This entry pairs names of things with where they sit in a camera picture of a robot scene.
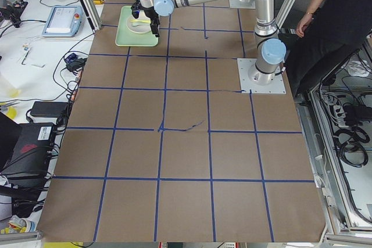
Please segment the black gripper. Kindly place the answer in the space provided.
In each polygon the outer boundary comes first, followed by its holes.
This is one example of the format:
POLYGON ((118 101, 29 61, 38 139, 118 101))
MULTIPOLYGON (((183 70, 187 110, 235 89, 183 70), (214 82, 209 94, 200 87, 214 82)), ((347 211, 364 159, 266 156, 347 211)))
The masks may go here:
POLYGON ((148 17, 151 21, 150 28, 154 36, 159 36, 159 15, 156 13, 154 7, 142 7, 142 10, 145 13, 145 16, 148 17))

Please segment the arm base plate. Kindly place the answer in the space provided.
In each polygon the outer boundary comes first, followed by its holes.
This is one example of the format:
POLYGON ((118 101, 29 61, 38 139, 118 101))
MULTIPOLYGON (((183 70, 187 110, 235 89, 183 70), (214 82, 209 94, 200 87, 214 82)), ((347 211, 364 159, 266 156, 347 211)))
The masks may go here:
POLYGON ((286 94, 280 65, 270 74, 261 73, 256 68, 256 59, 237 59, 239 83, 242 93, 252 94, 286 94))
POLYGON ((255 0, 229 0, 230 8, 256 9, 255 0))

